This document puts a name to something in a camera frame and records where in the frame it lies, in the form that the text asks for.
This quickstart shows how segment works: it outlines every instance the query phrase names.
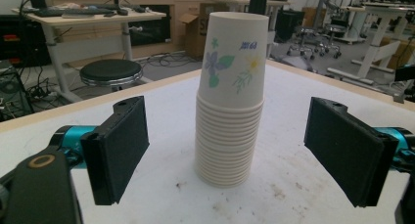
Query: gray floor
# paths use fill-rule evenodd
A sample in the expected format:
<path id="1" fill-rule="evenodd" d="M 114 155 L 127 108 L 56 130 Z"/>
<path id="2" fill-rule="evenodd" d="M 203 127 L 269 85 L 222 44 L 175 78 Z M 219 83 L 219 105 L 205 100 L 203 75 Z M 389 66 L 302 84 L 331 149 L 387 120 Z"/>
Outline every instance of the gray floor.
<path id="1" fill-rule="evenodd" d="M 366 42 L 356 42 L 352 45 L 341 41 L 335 41 L 335 44 L 339 44 L 342 49 L 342 55 L 335 59 L 334 53 L 326 54 L 320 57 L 315 54 L 315 59 L 303 60 L 297 58 L 300 54 L 293 52 L 292 58 L 300 59 L 303 64 L 307 64 L 315 69 L 319 74 L 330 75 L 333 78 L 342 79 L 341 76 L 334 75 L 327 71 L 328 67 L 334 67 L 343 71 L 357 74 L 359 65 L 351 63 L 351 60 L 362 60 L 364 54 L 369 47 L 369 42 L 373 32 L 368 32 L 368 38 Z M 276 44 L 271 52 L 271 57 L 278 58 L 287 55 L 287 51 L 290 45 L 293 44 L 293 40 L 289 40 L 286 43 Z M 144 76 L 148 79 L 157 81 L 188 71 L 199 69 L 202 65 L 201 60 L 194 60 L 187 57 L 183 52 L 177 52 L 172 54 L 157 55 L 146 59 L 138 60 L 144 70 Z M 67 81 L 69 89 L 72 90 L 82 99 L 90 99 L 100 95 L 111 93 L 111 88 L 105 87 L 91 87 L 85 86 L 79 79 L 78 67 L 65 67 L 65 74 L 67 75 Z M 373 86 L 367 86 L 368 88 L 377 88 L 378 91 L 384 91 L 389 95 L 403 91 L 403 85 L 401 83 L 393 83 L 393 74 L 386 73 L 371 69 L 368 73 L 368 78 L 375 80 Z M 54 70 L 51 66 L 47 67 L 29 67 L 26 68 L 22 75 L 22 81 L 26 88 L 35 86 L 38 82 L 42 88 L 48 88 L 53 92 L 53 86 L 56 86 L 57 80 L 55 78 Z M 33 106 L 36 112 L 56 108 L 67 104 L 62 98 L 56 96 L 48 96 L 46 98 L 39 98 L 33 102 Z"/>

